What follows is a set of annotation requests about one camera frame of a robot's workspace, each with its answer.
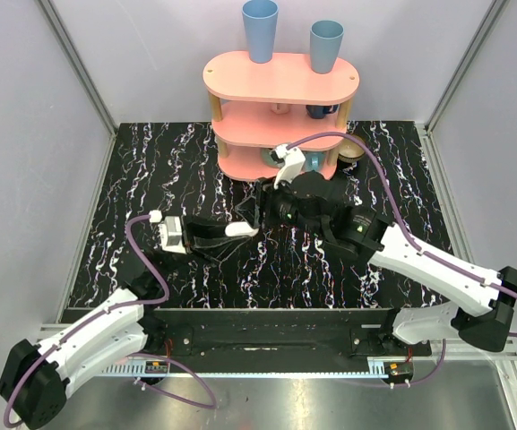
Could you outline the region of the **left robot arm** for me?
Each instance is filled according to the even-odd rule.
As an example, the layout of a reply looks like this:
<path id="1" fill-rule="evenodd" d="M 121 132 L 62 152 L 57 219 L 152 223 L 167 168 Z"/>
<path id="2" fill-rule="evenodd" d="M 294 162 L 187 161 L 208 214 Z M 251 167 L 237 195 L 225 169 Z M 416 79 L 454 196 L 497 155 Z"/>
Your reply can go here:
<path id="1" fill-rule="evenodd" d="M 132 228 L 149 222 L 159 231 L 163 251 L 188 255 L 216 250 L 221 259 L 258 232 L 255 222 L 220 223 L 166 216 L 151 211 L 125 225 L 129 245 L 157 281 L 143 281 L 117 289 L 100 306 L 59 333 L 32 344 L 15 344 L 0 377 L 5 400 L 4 427 L 40 429 L 65 406 L 66 401 L 92 377 L 116 361 L 134 354 L 153 355 L 164 346 L 165 333 L 153 311 L 169 301 L 166 280 L 137 245 Z"/>

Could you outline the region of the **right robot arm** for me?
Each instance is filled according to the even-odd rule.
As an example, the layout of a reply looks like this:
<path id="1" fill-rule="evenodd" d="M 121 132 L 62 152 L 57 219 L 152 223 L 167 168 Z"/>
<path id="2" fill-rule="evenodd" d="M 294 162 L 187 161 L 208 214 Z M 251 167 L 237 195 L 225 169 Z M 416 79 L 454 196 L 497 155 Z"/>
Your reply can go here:
<path id="1" fill-rule="evenodd" d="M 320 239 L 324 251 L 344 261 L 397 272 L 447 298 L 443 305 L 393 311 L 390 325 L 377 335 L 386 354 L 452 337 L 488 352 L 504 350 L 513 321 L 517 270 L 483 268 L 419 240 L 403 231 L 401 222 L 334 196 L 328 180 L 315 172 L 291 183 L 261 179 L 236 211 L 253 228 L 302 229 Z"/>

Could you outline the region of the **white oval pebble case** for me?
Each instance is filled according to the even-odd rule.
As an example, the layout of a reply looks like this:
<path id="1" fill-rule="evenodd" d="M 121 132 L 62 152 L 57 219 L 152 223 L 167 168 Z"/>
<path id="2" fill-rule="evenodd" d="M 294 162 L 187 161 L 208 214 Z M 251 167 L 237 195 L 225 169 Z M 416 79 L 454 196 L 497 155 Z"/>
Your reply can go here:
<path id="1" fill-rule="evenodd" d="M 224 230 L 227 237 L 254 237 L 258 231 L 245 221 L 228 223 Z"/>

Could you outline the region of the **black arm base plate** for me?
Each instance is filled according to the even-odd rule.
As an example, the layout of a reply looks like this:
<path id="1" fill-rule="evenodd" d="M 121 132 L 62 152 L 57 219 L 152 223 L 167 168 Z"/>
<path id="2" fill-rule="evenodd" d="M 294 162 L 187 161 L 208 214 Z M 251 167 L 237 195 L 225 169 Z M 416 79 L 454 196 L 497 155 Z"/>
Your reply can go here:
<path id="1" fill-rule="evenodd" d="M 163 309 L 140 321 L 142 351 L 192 357 L 206 351 L 329 351 L 343 357 L 429 357 L 427 341 L 391 334 L 393 310 Z"/>

